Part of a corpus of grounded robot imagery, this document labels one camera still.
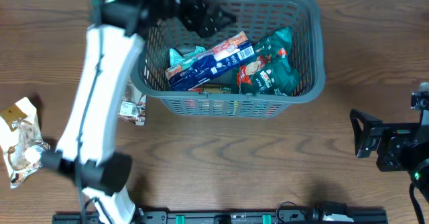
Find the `green Nescafe coffee bag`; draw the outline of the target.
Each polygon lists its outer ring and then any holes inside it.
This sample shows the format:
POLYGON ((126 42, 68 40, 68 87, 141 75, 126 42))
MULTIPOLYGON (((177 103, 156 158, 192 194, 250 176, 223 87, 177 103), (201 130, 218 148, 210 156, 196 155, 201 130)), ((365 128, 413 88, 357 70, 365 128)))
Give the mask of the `green Nescafe coffee bag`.
POLYGON ((300 82, 300 73, 289 63, 292 29, 282 27, 253 47, 255 55, 233 69, 233 94, 292 96, 300 82))

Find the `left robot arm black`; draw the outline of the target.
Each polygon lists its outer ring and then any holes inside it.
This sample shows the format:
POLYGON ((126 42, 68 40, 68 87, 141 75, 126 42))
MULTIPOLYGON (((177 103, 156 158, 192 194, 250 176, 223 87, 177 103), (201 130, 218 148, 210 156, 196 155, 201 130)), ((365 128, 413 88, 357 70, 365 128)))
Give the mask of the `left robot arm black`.
POLYGON ((132 159, 115 149, 118 113, 148 29, 178 18, 189 32, 208 38, 237 18, 213 0, 91 0, 84 68, 71 115, 44 168, 73 181, 79 223, 93 203, 102 223, 131 223, 136 210, 126 184, 132 159))

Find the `beige mushroom snack bag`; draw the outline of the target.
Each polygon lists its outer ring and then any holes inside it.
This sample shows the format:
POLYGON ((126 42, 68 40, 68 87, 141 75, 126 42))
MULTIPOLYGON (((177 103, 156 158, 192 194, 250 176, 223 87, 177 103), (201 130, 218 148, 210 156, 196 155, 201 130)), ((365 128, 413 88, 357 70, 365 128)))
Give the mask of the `beige mushroom snack bag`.
POLYGON ((118 118, 138 126, 145 125, 147 96, 129 80, 125 88, 118 118))

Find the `Kleenex tissue multipack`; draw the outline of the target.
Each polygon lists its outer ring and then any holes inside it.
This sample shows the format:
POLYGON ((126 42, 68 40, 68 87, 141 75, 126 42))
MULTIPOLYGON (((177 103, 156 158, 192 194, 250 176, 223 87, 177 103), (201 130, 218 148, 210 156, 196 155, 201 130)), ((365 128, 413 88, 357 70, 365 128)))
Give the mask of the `Kleenex tissue multipack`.
POLYGON ((189 91, 255 56, 252 43, 240 32, 220 44, 165 70, 173 91, 189 91))

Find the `light teal small packet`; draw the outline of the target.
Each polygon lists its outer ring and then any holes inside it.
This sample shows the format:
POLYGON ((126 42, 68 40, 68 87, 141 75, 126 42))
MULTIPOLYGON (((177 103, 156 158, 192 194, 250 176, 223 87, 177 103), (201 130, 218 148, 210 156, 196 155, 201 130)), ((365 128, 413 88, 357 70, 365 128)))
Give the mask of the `light teal small packet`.
POLYGON ((195 46, 195 49, 189 53, 182 54, 174 48, 169 49, 170 66, 176 66, 183 63, 185 60, 196 56, 206 50, 203 46, 195 46))

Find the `orange red noodle packet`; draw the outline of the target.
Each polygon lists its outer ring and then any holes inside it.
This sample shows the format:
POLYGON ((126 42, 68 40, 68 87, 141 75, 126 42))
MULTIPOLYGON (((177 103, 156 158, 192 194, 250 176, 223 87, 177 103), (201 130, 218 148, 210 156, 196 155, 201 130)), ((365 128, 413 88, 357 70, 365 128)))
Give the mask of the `orange red noodle packet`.
POLYGON ((193 89, 190 89, 190 91, 195 91, 198 93, 230 94, 231 93, 231 87, 229 87, 227 85, 203 84, 203 85, 199 85, 197 87, 194 87, 193 89))

